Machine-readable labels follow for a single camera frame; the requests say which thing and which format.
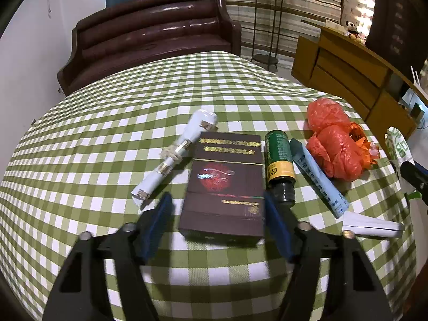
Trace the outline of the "striped green curtain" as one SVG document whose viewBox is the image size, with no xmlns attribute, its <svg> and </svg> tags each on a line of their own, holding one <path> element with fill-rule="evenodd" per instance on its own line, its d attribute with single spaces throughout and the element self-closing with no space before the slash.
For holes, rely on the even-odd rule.
<svg viewBox="0 0 428 321">
<path fill-rule="evenodd" d="M 258 28 L 267 26 L 269 29 L 273 15 L 269 9 L 270 5 L 273 5 L 273 0 L 261 0 Z M 242 56 L 251 59 L 255 0 L 226 0 L 226 7 L 231 19 L 239 22 L 242 27 Z M 304 24 L 304 20 L 314 23 L 323 23 L 325 20 L 339 22 L 341 14 L 342 0 L 284 0 L 278 66 L 285 68 L 292 66 L 300 36 L 307 38 L 319 36 L 320 30 Z M 266 33 L 257 32 L 257 51 L 267 51 L 268 33 L 269 30 Z"/>
</svg>

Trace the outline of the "white green paper bag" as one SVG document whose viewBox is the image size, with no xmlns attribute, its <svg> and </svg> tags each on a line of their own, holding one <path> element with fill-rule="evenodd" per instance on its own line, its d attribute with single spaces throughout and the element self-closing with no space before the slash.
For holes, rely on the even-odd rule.
<svg viewBox="0 0 428 321">
<path fill-rule="evenodd" d="M 401 191 L 409 198 L 416 189 L 409 182 L 403 179 L 400 173 L 400 166 L 404 162 L 414 164 L 410 148 L 401 131 L 393 126 L 387 129 L 385 134 L 385 143 L 387 146 L 389 160 L 393 164 L 395 173 L 400 181 Z"/>
</svg>

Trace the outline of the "orange plastic bag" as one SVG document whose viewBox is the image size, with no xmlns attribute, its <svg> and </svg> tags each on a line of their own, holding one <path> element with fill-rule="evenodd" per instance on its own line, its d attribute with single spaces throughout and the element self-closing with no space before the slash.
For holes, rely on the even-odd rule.
<svg viewBox="0 0 428 321">
<path fill-rule="evenodd" d="M 357 123 L 351 123 L 350 137 L 360 149 L 364 168 L 370 169 L 372 165 L 376 165 L 377 161 L 380 159 L 379 146 L 369 141 L 362 126 Z"/>
</svg>

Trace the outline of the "dark brown leather sofa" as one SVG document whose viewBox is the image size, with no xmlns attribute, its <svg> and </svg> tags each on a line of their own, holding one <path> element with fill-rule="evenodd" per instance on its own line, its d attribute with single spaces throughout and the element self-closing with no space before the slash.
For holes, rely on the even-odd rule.
<svg viewBox="0 0 428 321">
<path fill-rule="evenodd" d="M 65 95 L 129 68 L 186 54 L 241 54 L 242 28 L 226 0 L 131 0 L 107 7 L 72 30 L 57 79 Z"/>
</svg>

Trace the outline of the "dark maroon box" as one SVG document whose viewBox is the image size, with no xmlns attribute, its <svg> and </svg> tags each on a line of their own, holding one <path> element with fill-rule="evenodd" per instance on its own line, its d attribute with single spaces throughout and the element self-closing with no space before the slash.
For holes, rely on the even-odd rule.
<svg viewBox="0 0 428 321">
<path fill-rule="evenodd" d="M 202 133 L 179 232 L 188 240 L 256 245 L 265 232 L 263 165 L 260 136 Z"/>
</svg>

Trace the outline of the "white folded paper box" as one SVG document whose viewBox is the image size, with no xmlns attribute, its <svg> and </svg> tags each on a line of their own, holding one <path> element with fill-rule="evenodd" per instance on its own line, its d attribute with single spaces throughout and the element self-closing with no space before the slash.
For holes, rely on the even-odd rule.
<svg viewBox="0 0 428 321">
<path fill-rule="evenodd" d="M 351 231 L 359 236 L 400 238 L 404 233 L 405 225 L 346 211 L 343 215 L 342 230 Z"/>
</svg>

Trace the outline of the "purple curtain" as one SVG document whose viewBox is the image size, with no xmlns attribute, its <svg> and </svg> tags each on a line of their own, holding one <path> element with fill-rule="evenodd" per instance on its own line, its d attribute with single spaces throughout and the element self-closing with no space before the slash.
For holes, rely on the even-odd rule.
<svg viewBox="0 0 428 321">
<path fill-rule="evenodd" d="M 427 0 L 375 0 L 366 46 L 411 78 L 427 59 Z"/>
</svg>

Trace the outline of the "white patterned paper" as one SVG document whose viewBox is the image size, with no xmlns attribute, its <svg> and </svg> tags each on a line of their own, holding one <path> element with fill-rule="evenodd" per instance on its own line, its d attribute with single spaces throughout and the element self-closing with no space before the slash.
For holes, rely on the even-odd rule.
<svg viewBox="0 0 428 321">
<path fill-rule="evenodd" d="M 198 109 L 192 114 L 183 133 L 170 146 L 162 149 L 161 163 L 132 190 L 131 198 L 140 210 L 160 183 L 181 163 L 190 147 L 199 140 L 201 133 L 216 131 L 217 123 L 217 115 L 206 109 Z"/>
</svg>

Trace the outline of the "red plastic bag bundle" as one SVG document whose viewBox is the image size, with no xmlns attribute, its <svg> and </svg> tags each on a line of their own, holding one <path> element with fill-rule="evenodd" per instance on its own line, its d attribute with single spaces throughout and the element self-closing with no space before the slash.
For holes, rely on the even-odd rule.
<svg viewBox="0 0 428 321">
<path fill-rule="evenodd" d="M 327 177 L 352 182 L 364 170 L 361 148 L 350 137 L 351 121 L 341 105 L 331 99 L 317 99 L 307 109 L 307 121 L 314 134 L 306 149 Z"/>
</svg>

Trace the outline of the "light blue tube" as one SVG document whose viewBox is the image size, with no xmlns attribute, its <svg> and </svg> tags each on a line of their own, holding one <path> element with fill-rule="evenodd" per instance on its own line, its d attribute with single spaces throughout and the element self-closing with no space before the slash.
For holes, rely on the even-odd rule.
<svg viewBox="0 0 428 321">
<path fill-rule="evenodd" d="M 297 166 L 308 176 L 319 190 L 336 219 L 341 218 L 348 210 L 349 202 L 329 180 L 318 166 L 311 153 L 298 140 L 292 138 L 289 142 L 292 158 Z"/>
</svg>

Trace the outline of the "white wifi router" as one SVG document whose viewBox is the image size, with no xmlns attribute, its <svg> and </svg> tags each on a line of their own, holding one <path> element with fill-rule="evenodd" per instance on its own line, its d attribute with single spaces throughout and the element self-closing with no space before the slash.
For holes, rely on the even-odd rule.
<svg viewBox="0 0 428 321">
<path fill-rule="evenodd" d="M 412 77 L 414 80 L 414 85 L 419 89 L 420 91 L 424 91 L 427 93 L 427 73 L 424 71 L 417 72 L 411 67 Z"/>
</svg>

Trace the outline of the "wooden TV cabinet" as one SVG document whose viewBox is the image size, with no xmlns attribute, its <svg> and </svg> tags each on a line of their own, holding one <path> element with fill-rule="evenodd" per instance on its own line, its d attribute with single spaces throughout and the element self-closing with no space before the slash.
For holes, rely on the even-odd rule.
<svg viewBox="0 0 428 321">
<path fill-rule="evenodd" d="M 369 126 L 382 147 L 391 126 L 410 138 L 417 123 L 399 105 L 401 89 L 411 89 L 427 103 L 427 94 L 397 68 L 356 41 L 318 23 L 303 21 L 321 29 L 320 36 L 300 36 L 292 68 L 304 86 L 346 100 Z"/>
</svg>

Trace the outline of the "white box on cabinet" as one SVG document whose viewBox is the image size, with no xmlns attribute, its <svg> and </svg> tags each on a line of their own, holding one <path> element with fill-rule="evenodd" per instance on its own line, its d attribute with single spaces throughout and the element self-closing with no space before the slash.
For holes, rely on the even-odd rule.
<svg viewBox="0 0 428 321">
<path fill-rule="evenodd" d="M 326 20 L 325 21 L 325 26 L 328 29 L 334 30 L 335 32 L 341 33 L 343 35 L 345 35 L 346 32 L 347 32 L 347 29 L 343 25 L 338 24 L 336 22 L 333 22 L 331 20 Z"/>
</svg>

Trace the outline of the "green yellow can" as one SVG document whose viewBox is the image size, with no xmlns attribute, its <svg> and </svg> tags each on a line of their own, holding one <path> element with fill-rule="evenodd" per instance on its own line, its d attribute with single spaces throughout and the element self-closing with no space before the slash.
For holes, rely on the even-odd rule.
<svg viewBox="0 0 428 321">
<path fill-rule="evenodd" d="M 295 205 L 295 171 L 289 139 L 274 130 L 265 137 L 266 182 L 273 198 L 288 207 Z"/>
</svg>

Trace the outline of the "mouse plush toy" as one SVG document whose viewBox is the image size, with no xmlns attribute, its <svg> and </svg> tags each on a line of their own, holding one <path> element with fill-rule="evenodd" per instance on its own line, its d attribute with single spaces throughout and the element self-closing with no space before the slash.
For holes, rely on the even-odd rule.
<svg viewBox="0 0 428 321">
<path fill-rule="evenodd" d="M 349 21 L 346 21 L 345 25 L 346 25 L 346 29 L 347 29 L 347 37 L 353 41 L 361 43 L 362 38 L 360 37 L 360 33 L 359 33 L 356 25 L 353 22 L 349 22 Z"/>
</svg>

